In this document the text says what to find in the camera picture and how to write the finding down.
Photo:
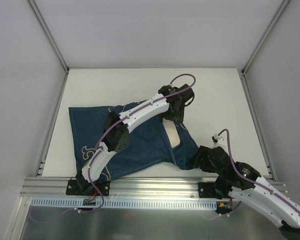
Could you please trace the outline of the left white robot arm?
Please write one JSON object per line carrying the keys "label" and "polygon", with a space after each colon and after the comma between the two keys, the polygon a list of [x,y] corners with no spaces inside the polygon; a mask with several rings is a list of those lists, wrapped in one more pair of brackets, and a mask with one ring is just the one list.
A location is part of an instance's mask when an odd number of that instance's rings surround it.
{"label": "left white robot arm", "polygon": [[94,191],[94,182],[98,180],[107,163],[129,146],[130,134],[141,124],[155,116],[160,121],[169,121],[174,125],[182,124],[187,102],[194,96],[194,91],[188,84],[181,87],[165,85],[153,97],[134,108],[121,113],[111,111],[107,115],[92,158],[75,176],[77,189],[83,195]]}

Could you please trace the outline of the cream white pillow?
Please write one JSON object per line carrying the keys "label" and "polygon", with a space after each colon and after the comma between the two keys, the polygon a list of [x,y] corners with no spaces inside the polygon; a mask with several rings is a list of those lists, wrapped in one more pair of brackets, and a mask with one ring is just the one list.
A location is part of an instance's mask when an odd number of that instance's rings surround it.
{"label": "cream white pillow", "polygon": [[181,140],[176,125],[174,124],[173,121],[166,120],[166,119],[163,120],[162,124],[166,131],[171,147],[172,148],[177,147],[180,144]]}

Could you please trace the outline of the blue whale pillowcase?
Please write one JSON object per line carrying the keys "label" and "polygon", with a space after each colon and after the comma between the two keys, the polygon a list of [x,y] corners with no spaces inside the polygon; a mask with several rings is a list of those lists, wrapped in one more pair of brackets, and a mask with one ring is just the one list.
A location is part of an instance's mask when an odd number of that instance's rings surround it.
{"label": "blue whale pillowcase", "polygon": [[[116,106],[69,107],[76,169],[80,171],[95,153],[95,145],[111,111],[118,113],[137,106],[136,102]],[[117,153],[102,170],[99,183],[116,180],[160,163],[171,163],[191,170],[189,163],[199,147],[183,124],[176,125],[180,143],[171,147],[163,123],[155,116],[130,134],[130,144]]]}

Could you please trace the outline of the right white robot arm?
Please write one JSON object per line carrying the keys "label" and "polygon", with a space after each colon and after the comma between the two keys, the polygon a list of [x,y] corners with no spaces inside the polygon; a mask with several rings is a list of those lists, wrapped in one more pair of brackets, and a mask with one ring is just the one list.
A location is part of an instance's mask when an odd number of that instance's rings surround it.
{"label": "right white robot arm", "polygon": [[279,192],[251,165],[235,161],[230,138],[221,135],[212,137],[211,148],[200,146],[189,161],[195,169],[218,175],[208,195],[236,199],[270,220],[287,239],[300,239],[300,205]]}

